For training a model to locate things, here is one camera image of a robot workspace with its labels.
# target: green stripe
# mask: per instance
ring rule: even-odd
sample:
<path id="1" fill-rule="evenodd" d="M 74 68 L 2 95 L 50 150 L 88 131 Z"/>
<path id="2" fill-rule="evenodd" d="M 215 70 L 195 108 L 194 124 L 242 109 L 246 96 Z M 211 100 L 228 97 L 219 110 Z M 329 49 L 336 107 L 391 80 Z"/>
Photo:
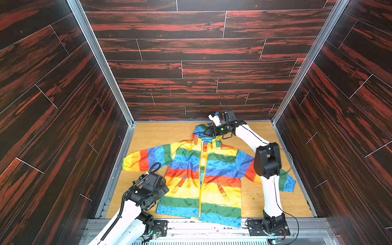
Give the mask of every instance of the green stripe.
<path id="1" fill-rule="evenodd" d="M 208 160 L 210 161 L 222 161 L 225 163 L 236 163 L 236 156 L 226 156 L 216 153 L 209 153 Z"/>
<path id="2" fill-rule="evenodd" d="M 201 212 L 205 214 L 213 213 L 227 218 L 241 218 L 241 209 L 236 207 L 219 206 L 211 203 L 202 203 Z"/>
<path id="3" fill-rule="evenodd" d="M 178 150 L 176 151 L 176 154 L 184 155 L 186 157 L 195 156 L 195 157 L 198 157 L 198 158 L 200 158 L 200 156 L 201 156 L 200 151 L 187 150 L 187 149 L 184 149 L 184 148 L 178 148 Z"/>
<path id="4" fill-rule="evenodd" d="M 287 172 L 283 169 L 280 169 L 279 172 L 279 190 L 283 191 L 285 189 L 285 184 L 287 181 Z"/>
<path id="5" fill-rule="evenodd" d="M 163 196 L 159 199 L 159 205 L 175 208 L 199 208 L 199 199 Z"/>
<path id="6" fill-rule="evenodd" d="M 222 147 L 222 142 L 220 140 L 215 141 L 216 147 L 221 148 Z"/>
<path id="7" fill-rule="evenodd" d="M 173 161 L 171 158 L 171 147 L 170 144 L 163 145 L 163 159 L 165 160 L 165 165 L 168 165 Z"/>
<path id="8" fill-rule="evenodd" d="M 200 124 L 198 125 L 203 131 L 205 131 L 209 126 L 207 124 Z"/>

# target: blue stripe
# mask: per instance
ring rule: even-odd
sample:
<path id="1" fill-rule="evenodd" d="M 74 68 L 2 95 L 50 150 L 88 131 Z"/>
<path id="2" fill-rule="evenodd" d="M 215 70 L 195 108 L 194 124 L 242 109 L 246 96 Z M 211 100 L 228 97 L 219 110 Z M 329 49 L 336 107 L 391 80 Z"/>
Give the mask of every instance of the blue stripe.
<path id="1" fill-rule="evenodd" d="M 169 164 L 169 168 L 171 169 L 191 169 L 192 171 L 199 172 L 199 162 L 192 163 L 192 162 L 178 162 L 177 160 L 173 160 L 172 163 Z"/>
<path id="2" fill-rule="evenodd" d="M 237 177 L 237 168 L 239 164 L 225 163 L 222 161 L 207 160 L 207 170 L 205 175 L 208 176 L 226 176 L 229 178 Z"/>
<path id="3" fill-rule="evenodd" d="M 157 146 L 148 149 L 148 163 L 151 167 L 154 163 L 161 163 L 162 166 L 165 166 L 165 159 L 164 156 L 163 146 Z"/>
<path id="4" fill-rule="evenodd" d="M 184 218 L 197 218 L 199 217 L 199 209 L 198 208 L 174 208 L 174 207 L 166 207 L 158 204 L 158 208 L 156 210 L 157 214 L 178 216 Z"/>
<path id="5" fill-rule="evenodd" d="M 238 150 L 236 158 L 236 162 L 240 164 L 238 167 L 238 178 L 241 179 L 245 176 L 245 173 L 252 164 L 253 159 L 253 157 L 249 156 L 245 152 Z"/>
<path id="6" fill-rule="evenodd" d="M 221 224 L 221 225 L 228 225 L 232 227 L 241 227 L 241 219 L 238 218 L 226 218 L 222 217 L 218 214 L 204 214 L 201 213 L 199 218 L 200 221 Z"/>

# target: aluminum frame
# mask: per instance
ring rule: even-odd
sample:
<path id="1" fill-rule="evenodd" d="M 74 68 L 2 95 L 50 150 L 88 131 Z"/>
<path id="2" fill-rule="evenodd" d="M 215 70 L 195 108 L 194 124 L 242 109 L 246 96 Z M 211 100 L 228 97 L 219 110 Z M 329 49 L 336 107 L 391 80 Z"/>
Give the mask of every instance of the aluminum frame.
<path id="1" fill-rule="evenodd" d="M 295 91 L 301 84 L 303 78 L 305 77 L 306 73 L 308 72 L 310 66 L 312 65 L 314 59 L 320 52 L 322 46 L 324 45 L 325 41 L 327 40 L 329 34 L 331 33 L 332 29 L 335 27 L 336 22 L 339 20 L 340 16 L 342 15 L 344 9 L 346 8 L 348 2 L 350 0 L 338 0 L 333 7 L 331 13 L 329 14 L 327 20 L 325 21 L 323 27 L 321 28 L 319 34 L 317 35 L 316 40 L 314 41 L 309 53 L 307 54 L 304 62 L 302 63 L 298 73 L 294 77 L 293 82 L 291 83 L 290 88 L 288 89 L 283 101 L 281 102 L 278 110 L 276 111 L 275 115 L 272 118 L 272 124 L 276 125 L 280 116 L 283 114 L 283 111 L 288 106 L 291 98 L 294 96 Z"/>

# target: red stripe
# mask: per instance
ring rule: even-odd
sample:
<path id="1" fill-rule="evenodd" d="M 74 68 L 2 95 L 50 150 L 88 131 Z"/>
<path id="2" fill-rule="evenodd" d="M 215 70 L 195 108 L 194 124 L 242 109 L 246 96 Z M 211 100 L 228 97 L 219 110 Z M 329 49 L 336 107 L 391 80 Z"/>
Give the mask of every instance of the red stripe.
<path id="1" fill-rule="evenodd" d="M 199 172 L 194 172 L 190 169 L 171 169 L 168 168 L 166 172 L 167 177 L 186 177 L 186 178 L 191 178 L 191 179 L 198 179 L 199 178 Z"/>
<path id="2" fill-rule="evenodd" d="M 254 177 L 256 176 L 256 172 L 254 171 L 254 166 L 253 166 L 254 160 L 252 161 L 252 164 L 249 166 L 248 170 L 245 173 L 245 176 L 254 181 Z"/>
<path id="3" fill-rule="evenodd" d="M 205 176 L 204 183 L 220 183 L 222 186 L 241 187 L 241 180 L 239 178 L 229 178 L 226 176 Z"/>
<path id="4" fill-rule="evenodd" d="M 148 165 L 148 150 L 140 151 L 139 169 L 140 171 L 148 171 L 150 169 Z"/>

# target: wooden floor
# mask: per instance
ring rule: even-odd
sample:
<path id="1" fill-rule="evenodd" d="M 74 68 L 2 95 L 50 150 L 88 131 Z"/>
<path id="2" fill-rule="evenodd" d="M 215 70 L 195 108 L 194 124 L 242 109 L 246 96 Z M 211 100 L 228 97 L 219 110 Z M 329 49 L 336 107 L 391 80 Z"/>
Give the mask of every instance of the wooden floor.
<path id="1" fill-rule="evenodd" d="M 192 133 L 199 124 L 200 123 L 138 123 L 128 154 L 180 140 L 191 140 Z M 270 142 L 277 142 L 280 145 L 275 130 L 270 122 L 249 122 L 248 125 L 264 139 Z M 222 140 L 222 143 L 237 147 L 251 156 L 254 155 L 252 149 L 236 136 L 227 140 Z M 288 171 L 290 165 L 282 150 L 280 155 L 282 157 L 282 169 Z M 167 166 L 161 168 L 159 173 L 164 175 L 167 168 Z M 124 191 L 129 189 L 132 185 L 132 181 L 136 180 L 141 174 L 142 172 L 128 172 L 124 170 L 121 172 L 106 218 L 112 218 L 114 216 L 120 208 L 121 197 Z M 289 174 L 296 179 L 292 171 L 290 171 Z M 264 209 L 263 187 L 254 184 L 247 178 L 242 178 L 241 182 L 242 217 L 262 217 Z M 285 212 L 292 214 L 295 217 L 313 217 L 298 183 L 295 185 L 294 193 L 280 192 L 280 197 Z M 154 215 L 155 218 L 174 218 L 174 216 L 156 214 L 155 211 L 156 206 L 148 212 Z"/>

